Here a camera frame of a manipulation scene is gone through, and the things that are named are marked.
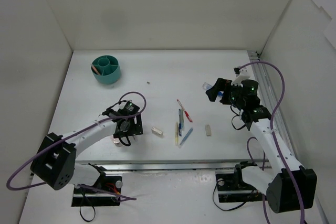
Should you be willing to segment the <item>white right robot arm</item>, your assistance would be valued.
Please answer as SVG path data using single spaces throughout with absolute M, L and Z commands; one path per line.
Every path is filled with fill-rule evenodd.
M 274 128 L 271 113 L 261 105 L 257 91 L 258 82 L 255 80 L 246 79 L 234 85 L 231 80 L 222 78 L 206 90 L 211 102 L 216 101 L 221 92 L 221 104 L 240 111 L 240 119 L 258 140 L 274 172 L 269 175 L 255 162 L 241 162 L 235 166 L 233 184 L 238 188 L 250 185 L 263 193 L 275 213 L 312 208 L 317 175 L 294 157 Z

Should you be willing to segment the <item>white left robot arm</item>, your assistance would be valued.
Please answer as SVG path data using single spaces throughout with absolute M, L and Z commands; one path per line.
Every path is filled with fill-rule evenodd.
M 143 134 L 140 108 L 126 101 L 118 110 L 107 108 L 101 120 L 91 126 L 67 136 L 49 133 L 38 150 L 38 157 L 32 161 L 30 170 L 54 190 L 67 184 L 86 185 L 92 192 L 99 192 L 105 186 L 105 170 L 92 164 L 80 165 L 76 158 L 93 144 L 112 136 L 130 146 L 131 136 Z

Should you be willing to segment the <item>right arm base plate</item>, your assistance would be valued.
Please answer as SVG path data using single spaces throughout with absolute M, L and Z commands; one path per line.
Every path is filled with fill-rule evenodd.
M 272 176 L 254 162 L 241 162 L 231 172 L 216 172 L 216 186 L 220 203 L 261 201 Z

